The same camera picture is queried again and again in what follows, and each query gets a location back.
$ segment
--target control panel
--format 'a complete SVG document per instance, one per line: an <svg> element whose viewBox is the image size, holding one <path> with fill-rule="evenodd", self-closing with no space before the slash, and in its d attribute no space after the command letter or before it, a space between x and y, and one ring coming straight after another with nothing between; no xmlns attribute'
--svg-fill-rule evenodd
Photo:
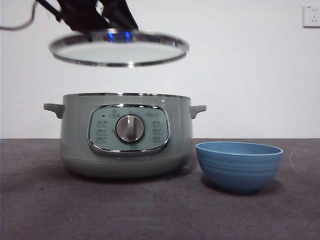
<svg viewBox="0 0 320 240"><path fill-rule="evenodd" d="M158 106L105 105L91 114L88 139L98 152L153 151L164 147L169 138L168 116Z"/></svg>

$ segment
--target bowl rim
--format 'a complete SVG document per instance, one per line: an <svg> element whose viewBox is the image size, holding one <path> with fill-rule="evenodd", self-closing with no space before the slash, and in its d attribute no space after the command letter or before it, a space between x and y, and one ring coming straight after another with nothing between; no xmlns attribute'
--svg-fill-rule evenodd
<svg viewBox="0 0 320 240"><path fill-rule="evenodd" d="M248 145L259 145L259 146L265 146L265 147L271 147L274 149L279 150L279 152L275 153L262 153L262 154L248 154L248 153L232 153L232 152L223 152L223 151L214 151L214 150L209 150L201 147L203 144L212 144L212 143L233 143L233 144L248 144ZM205 152L210 152L210 153L217 153L217 154L224 154L224 155L237 155L237 156L274 156L274 155L280 155L283 154L283 150L279 147L276 146L271 146L267 144L260 144L260 143L254 143L254 142L243 142L243 141L206 141L206 142L200 142L195 145L196 149L205 151Z"/></svg>

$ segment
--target rice cooker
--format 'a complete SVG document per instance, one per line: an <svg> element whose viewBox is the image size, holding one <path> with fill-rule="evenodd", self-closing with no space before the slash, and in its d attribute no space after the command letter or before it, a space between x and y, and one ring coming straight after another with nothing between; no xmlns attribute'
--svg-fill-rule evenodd
<svg viewBox="0 0 320 240"><path fill-rule="evenodd" d="M182 168L192 150L192 119L206 110L186 96L78 93L45 103L61 121L60 155L71 171L141 178Z"/></svg>

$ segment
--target pot rim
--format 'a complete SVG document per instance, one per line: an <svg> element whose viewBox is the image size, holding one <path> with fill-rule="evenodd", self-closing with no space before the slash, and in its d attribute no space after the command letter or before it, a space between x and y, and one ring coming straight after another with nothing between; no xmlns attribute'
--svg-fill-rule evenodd
<svg viewBox="0 0 320 240"><path fill-rule="evenodd" d="M159 94L159 93L138 93L138 92L84 92L66 94L63 97L85 97L85 96L137 96L137 97L166 97L191 100L188 96Z"/></svg>

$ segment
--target white wall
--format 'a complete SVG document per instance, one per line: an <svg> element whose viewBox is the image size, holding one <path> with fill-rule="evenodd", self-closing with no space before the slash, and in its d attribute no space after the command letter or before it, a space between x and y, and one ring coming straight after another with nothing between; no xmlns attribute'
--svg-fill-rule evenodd
<svg viewBox="0 0 320 240"><path fill-rule="evenodd" d="M71 31L38 5L31 27L1 32L1 138L58 138L43 103L83 92L190 96L207 105L195 138L320 137L320 28L302 27L303 5L319 0L127 2L141 30L187 40L188 56L132 69L58 61L47 46ZM31 5L2 0L1 24L23 22Z"/></svg>

